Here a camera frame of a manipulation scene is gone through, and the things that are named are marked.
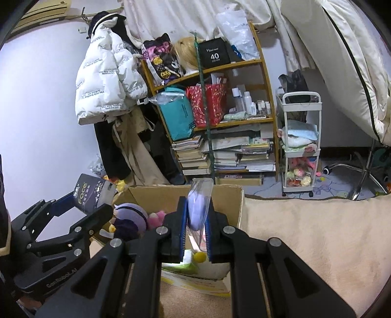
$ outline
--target cart handle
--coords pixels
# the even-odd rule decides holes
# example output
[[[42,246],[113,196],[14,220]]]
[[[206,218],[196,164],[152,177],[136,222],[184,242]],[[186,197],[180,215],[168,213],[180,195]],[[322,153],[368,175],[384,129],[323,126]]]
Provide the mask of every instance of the cart handle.
[[[286,104],[285,99],[290,96],[300,96],[300,95],[310,95],[310,96],[317,96],[319,98],[319,103],[321,103],[320,95],[317,92],[290,92],[285,93],[282,96],[282,103]]]

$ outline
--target bookshelf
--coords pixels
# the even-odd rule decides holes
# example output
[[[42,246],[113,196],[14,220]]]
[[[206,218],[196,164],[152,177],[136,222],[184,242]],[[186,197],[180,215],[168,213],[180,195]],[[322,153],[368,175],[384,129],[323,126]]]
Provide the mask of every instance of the bookshelf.
[[[260,43],[260,41],[258,39],[258,36],[256,34],[256,30],[255,30],[254,25],[252,24],[252,22],[249,22],[249,26],[250,26],[250,29],[251,29],[252,34],[254,36],[254,40],[255,40],[256,46],[258,48],[260,58],[259,59],[254,59],[254,60],[250,60],[250,61],[241,61],[241,62],[225,64],[225,65],[221,65],[221,66],[217,66],[217,67],[212,67],[210,69],[203,70],[203,74],[209,74],[209,73],[212,73],[212,72],[225,73],[225,72],[227,72],[229,70],[232,70],[232,69],[243,68],[243,67],[250,67],[250,66],[254,66],[254,65],[260,65],[261,71],[262,71],[261,72],[262,73],[261,76],[263,78],[263,83],[246,85],[246,89],[249,90],[249,91],[263,90],[263,91],[266,92],[267,101],[269,101],[270,104],[271,104],[271,115],[268,118],[254,118],[254,119],[252,119],[250,117],[247,120],[236,120],[236,121],[229,121],[229,122],[228,121],[227,122],[220,122],[216,126],[211,126],[210,129],[229,128],[229,127],[234,127],[234,126],[239,126],[239,125],[250,125],[250,124],[255,124],[255,123],[260,123],[260,124],[262,124],[262,123],[273,123],[274,156],[275,156],[275,159],[276,159],[276,161],[275,161],[275,165],[276,165],[276,180],[278,180],[278,173],[279,173],[279,147],[278,147],[278,145],[279,144],[278,144],[278,137],[277,137],[277,121],[276,121],[276,113],[275,113],[275,106],[274,106],[274,95],[273,95],[272,90],[271,90],[269,74],[267,72],[267,67],[266,67],[264,55],[263,55],[263,52],[262,52],[261,43]],[[192,73],[190,75],[187,75],[187,76],[185,75],[184,77],[181,77],[181,78],[175,79],[173,81],[170,81],[166,85],[155,86],[154,80],[153,80],[153,76],[152,76],[151,72],[149,71],[148,66],[145,63],[145,61],[142,61],[142,68],[143,68],[143,71],[144,71],[144,74],[145,74],[145,77],[146,77],[146,80],[147,80],[148,88],[151,91],[152,95],[156,95],[157,93],[159,93],[160,90],[164,89],[165,87],[169,87],[169,86],[175,85],[175,84],[182,84],[182,85],[184,85],[184,82],[186,82],[186,80],[191,79],[191,78],[199,77],[199,73],[195,72],[195,73]],[[162,115],[162,113],[160,111],[160,108],[157,107],[157,109],[158,109],[161,121],[163,123],[163,126],[165,128],[166,135],[167,135],[170,143],[172,144],[173,140],[171,139],[171,136],[170,136],[169,131],[167,129],[167,125],[166,125],[166,122],[164,120],[164,117],[163,117],[163,115]],[[194,132],[200,132],[200,131],[203,131],[203,130],[206,130],[206,128],[195,128]],[[177,159],[177,163],[178,163],[179,168],[182,170],[182,166],[178,162],[178,156],[176,154],[176,151],[173,151],[173,153],[175,154],[175,157]],[[240,169],[240,170],[216,170],[216,174],[217,175],[218,174],[226,174],[226,173],[246,173],[246,172],[248,172],[248,171],[247,170],[243,170],[243,169]]]

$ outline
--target red gift bag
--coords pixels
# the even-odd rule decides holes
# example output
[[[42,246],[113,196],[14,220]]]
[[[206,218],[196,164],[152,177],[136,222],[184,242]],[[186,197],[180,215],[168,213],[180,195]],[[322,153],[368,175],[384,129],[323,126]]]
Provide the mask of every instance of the red gift bag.
[[[226,89],[226,84],[205,85],[209,122],[211,126],[217,125],[226,113]],[[199,128],[205,128],[206,121],[201,86],[188,87],[186,89],[186,96],[193,109],[195,125]]]

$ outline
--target caster wheel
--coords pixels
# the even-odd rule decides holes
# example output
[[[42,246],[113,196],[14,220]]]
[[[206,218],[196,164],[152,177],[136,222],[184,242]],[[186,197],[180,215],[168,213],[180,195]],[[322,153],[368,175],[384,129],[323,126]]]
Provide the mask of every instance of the caster wheel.
[[[322,170],[323,174],[328,175],[330,174],[331,170],[328,168],[328,166],[325,166]]]

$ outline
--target cardboard box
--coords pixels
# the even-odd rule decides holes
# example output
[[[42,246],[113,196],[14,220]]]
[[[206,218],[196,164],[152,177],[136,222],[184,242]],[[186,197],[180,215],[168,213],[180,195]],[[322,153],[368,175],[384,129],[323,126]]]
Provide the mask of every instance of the cardboard box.
[[[261,173],[226,174],[216,179],[216,184],[234,184],[238,186],[261,186],[264,175]]]
[[[114,198],[113,203],[136,203],[149,214],[164,210],[166,213],[176,211],[180,196],[187,196],[190,185],[186,186],[138,186],[128,188]],[[215,185],[212,192],[213,206],[216,211],[227,215],[230,225],[243,231],[247,230],[247,214],[244,208],[244,193],[241,187],[233,185]],[[187,249],[191,249],[188,235],[186,236]],[[208,268],[208,278],[197,275],[186,276],[162,270],[162,281],[185,289],[200,293],[229,296],[230,276],[227,264],[202,263]]]

